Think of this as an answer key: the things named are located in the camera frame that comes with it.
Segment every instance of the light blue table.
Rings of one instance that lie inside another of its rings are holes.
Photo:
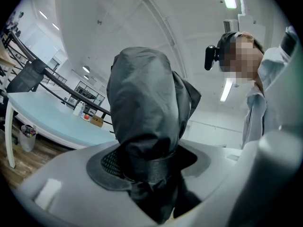
[[[14,111],[26,118],[33,127],[46,132],[71,148],[79,149],[115,141],[114,134],[73,115],[73,110],[46,92],[8,94],[5,119],[5,142],[9,164],[15,167],[12,150],[12,117]]]

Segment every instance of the wooden floor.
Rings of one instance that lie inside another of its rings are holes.
[[[13,127],[13,130],[14,135],[17,136],[18,129]],[[69,150],[37,135],[34,149],[31,152],[25,152],[20,145],[13,144],[16,166],[11,168],[6,153],[4,132],[0,131],[0,171],[12,188],[17,188],[40,167],[66,151]]]

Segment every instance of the black cloth cover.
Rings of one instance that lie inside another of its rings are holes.
[[[171,70],[162,52],[131,47],[115,57],[107,97],[132,200],[158,223],[174,207],[181,215],[197,205],[175,155],[200,93]]]

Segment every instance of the cardboard box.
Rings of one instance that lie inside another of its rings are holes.
[[[98,126],[98,127],[102,127],[103,125],[103,119],[96,116],[96,115],[93,115],[92,119],[90,120],[90,123]]]

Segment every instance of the metal railing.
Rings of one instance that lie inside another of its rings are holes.
[[[25,55],[20,54],[19,52],[17,52],[14,48],[12,48],[9,43],[10,41],[13,41],[18,48],[20,49],[20,51]],[[17,52],[18,54],[20,54],[22,57],[24,57],[25,59],[27,59],[28,61],[33,62],[34,60],[40,60],[35,54],[33,54],[30,50],[28,50],[25,45],[13,34],[11,33],[10,36],[7,38],[7,40],[4,43],[4,46],[8,49],[8,51],[10,52],[10,54],[12,55],[11,57],[17,61],[17,63],[19,64],[19,66],[21,68],[24,68],[25,63],[21,63],[19,61],[19,59],[14,55],[14,53],[12,52],[12,50],[14,50],[14,52]],[[57,85],[59,87],[61,87],[63,90],[67,91],[69,94],[72,95],[72,97],[76,98],[79,102],[79,100],[83,101],[86,105],[88,105],[90,108],[94,109],[94,110],[99,110],[101,111],[103,114],[101,116],[101,118],[105,118],[106,115],[110,115],[110,111],[94,104],[93,102],[89,101],[86,97],[82,96],[81,94],[77,93],[76,91],[74,91],[73,89],[71,89],[70,87],[68,87],[67,85],[65,85],[65,82],[67,81],[65,78],[61,77],[58,73],[56,73],[54,70],[52,70],[51,68],[49,68],[48,66],[46,66],[45,70],[44,70],[44,76],[45,78],[47,78],[47,83],[51,84],[53,83],[54,85]],[[53,91],[51,91],[50,89],[48,89],[45,85],[43,85],[42,83],[39,84],[40,86],[42,86],[45,90],[47,90],[48,92],[50,92],[52,95],[54,95],[56,98],[60,99],[62,102],[68,104],[69,106],[71,106],[72,108],[75,108],[77,106],[73,105],[67,101],[65,101],[64,99],[62,99],[61,97],[59,97],[58,95],[56,95]]]

